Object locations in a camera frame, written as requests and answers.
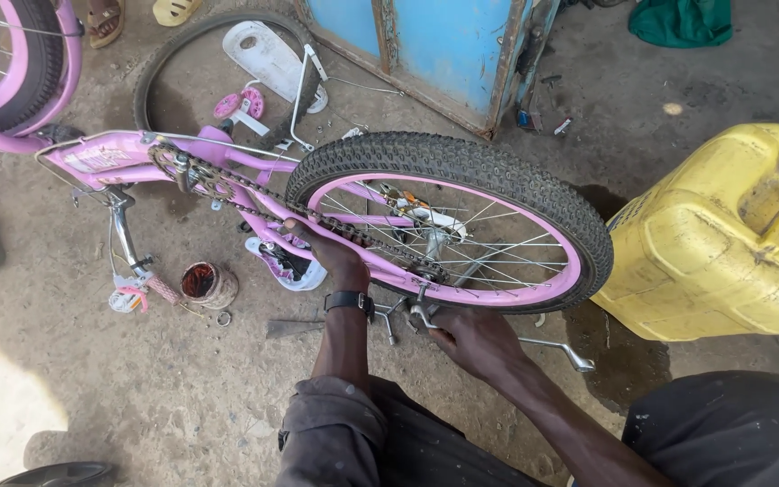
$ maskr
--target metal ring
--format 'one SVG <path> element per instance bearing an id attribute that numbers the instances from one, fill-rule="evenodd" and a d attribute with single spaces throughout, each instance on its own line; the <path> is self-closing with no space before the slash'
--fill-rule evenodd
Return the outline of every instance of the metal ring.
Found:
<path id="1" fill-rule="evenodd" d="M 218 314 L 218 316 L 215 317 L 215 323 L 221 327 L 230 325 L 231 320 L 232 318 L 230 317 L 230 313 L 227 311 L 222 311 Z"/>

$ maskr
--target dark trousers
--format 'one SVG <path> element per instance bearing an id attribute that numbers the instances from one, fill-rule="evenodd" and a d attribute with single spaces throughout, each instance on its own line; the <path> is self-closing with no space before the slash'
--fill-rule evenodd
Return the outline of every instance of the dark trousers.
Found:
<path id="1" fill-rule="evenodd" d="M 468 442 L 395 382 L 372 378 L 371 395 L 389 421 L 382 485 L 544 486 Z M 670 382 L 630 406 L 622 442 L 678 487 L 779 487 L 779 374 Z"/>

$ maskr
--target green cloth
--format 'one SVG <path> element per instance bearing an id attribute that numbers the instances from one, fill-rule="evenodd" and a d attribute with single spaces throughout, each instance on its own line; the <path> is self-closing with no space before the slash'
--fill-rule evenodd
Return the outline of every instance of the green cloth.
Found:
<path id="1" fill-rule="evenodd" d="M 732 37 L 730 0 L 642 0 L 630 32 L 664 48 L 720 46 Z"/>

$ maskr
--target handlebar grip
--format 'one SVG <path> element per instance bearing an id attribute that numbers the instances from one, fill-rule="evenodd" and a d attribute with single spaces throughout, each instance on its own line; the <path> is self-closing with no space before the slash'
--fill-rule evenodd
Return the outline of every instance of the handlebar grip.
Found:
<path id="1" fill-rule="evenodd" d="M 146 285 L 149 286 L 150 289 L 161 294 L 167 302 L 173 306 L 178 305 L 179 302 L 183 300 L 182 295 L 168 286 L 166 282 L 162 281 L 161 277 L 152 276 L 149 281 L 146 281 Z"/>

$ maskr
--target sandal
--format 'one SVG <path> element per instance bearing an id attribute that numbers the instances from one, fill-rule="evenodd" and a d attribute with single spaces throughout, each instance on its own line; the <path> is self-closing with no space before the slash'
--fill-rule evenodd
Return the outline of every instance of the sandal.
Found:
<path id="1" fill-rule="evenodd" d="M 92 10 L 89 11 L 86 20 L 87 25 L 91 27 L 91 29 L 89 29 L 89 45 L 92 46 L 92 49 L 97 50 L 103 48 L 110 42 L 115 41 L 116 38 L 119 37 L 119 34 L 122 33 L 122 29 L 124 28 L 124 0 L 117 0 L 117 2 L 119 3 L 118 6 L 108 7 L 97 16 Z M 113 18 L 119 18 L 119 22 L 116 23 L 116 28 L 106 36 L 101 36 L 99 28 L 103 23 Z"/>
<path id="2" fill-rule="evenodd" d="M 161 25 L 176 27 L 185 23 L 201 3 L 202 0 L 157 0 L 152 13 Z"/>

